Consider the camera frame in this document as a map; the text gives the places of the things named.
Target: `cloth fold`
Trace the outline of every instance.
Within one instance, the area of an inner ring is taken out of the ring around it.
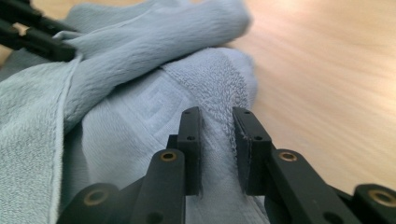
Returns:
[[[148,0],[131,7],[79,5],[65,22],[80,31],[57,35],[78,48],[80,56],[74,61],[51,63],[19,50],[0,70],[2,223],[55,223],[64,135],[115,87],[237,38],[246,31],[249,17],[238,0]],[[86,157],[95,180],[94,160]],[[70,161],[78,163],[73,157]]]
[[[252,61],[235,49],[204,49],[165,64],[117,87],[87,113],[81,139],[86,163],[72,162],[67,175],[88,176],[86,185],[125,188],[145,175],[152,155],[165,148],[169,134],[178,132],[181,112],[199,106],[203,195],[188,197],[186,223],[268,223],[262,201],[239,187],[233,147],[232,107],[251,108],[256,85]],[[66,188],[73,196],[84,187],[69,183]]]

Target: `wrinkled fabric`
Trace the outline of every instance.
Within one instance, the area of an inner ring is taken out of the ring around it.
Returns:
[[[75,60],[52,63],[19,50],[0,70],[2,223],[55,223],[61,194],[67,194],[61,189],[63,175],[67,175],[63,158],[76,167],[86,162],[89,183],[95,180],[93,162],[101,161],[92,160],[85,152],[75,157],[64,155],[64,135],[120,84],[242,35],[248,27],[248,14],[237,0],[199,4],[148,0],[131,7],[79,5],[64,22],[78,33],[60,32],[56,37],[78,49]],[[86,135],[79,135],[82,143],[73,146],[85,150]]]
[[[250,108],[256,85],[247,55],[205,49],[117,87],[84,117],[81,147],[71,150],[83,154],[85,162],[72,163],[67,175],[88,177],[86,186],[112,183],[125,188],[145,175],[169,134],[178,133],[182,111],[199,106],[203,192],[188,197],[186,223],[266,223],[262,202],[245,196],[239,187],[233,147],[232,107]],[[80,184],[67,185],[71,196],[86,187]]]

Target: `table surface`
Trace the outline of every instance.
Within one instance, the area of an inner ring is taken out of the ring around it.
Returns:
[[[71,6],[136,0],[34,0],[63,18]],[[247,0],[253,23],[227,46],[255,61],[253,112],[278,148],[302,153],[352,193],[396,189],[396,1]],[[0,49],[0,64],[8,50]]]

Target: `light blue towel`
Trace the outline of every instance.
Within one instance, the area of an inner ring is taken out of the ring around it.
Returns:
[[[70,137],[69,197],[92,183],[122,189],[145,175],[152,155],[177,133],[181,112],[199,106],[203,194],[188,197],[186,223],[268,223],[263,200],[239,187],[232,144],[232,106],[250,108],[256,95],[252,70],[235,49],[205,49],[117,87],[84,117],[82,138]]]

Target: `towel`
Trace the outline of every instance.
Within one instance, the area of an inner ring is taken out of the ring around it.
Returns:
[[[94,162],[64,155],[64,135],[84,127],[82,118],[120,84],[242,35],[248,14],[238,0],[148,0],[132,7],[80,5],[64,22],[79,30],[56,36],[78,48],[75,60],[51,63],[20,50],[0,71],[1,223],[55,223],[67,177],[63,159],[76,167]],[[76,140],[74,146],[87,145]]]
[[[70,138],[68,157],[79,160],[65,164],[64,203],[90,184],[123,189],[145,175],[181,112],[199,106],[203,192],[187,198],[186,223],[268,223],[263,200],[239,187],[233,146],[232,107],[251,108],[256,90],[252,61],[235,49],[204,49],[117,87],[84,117],[79,144]]]

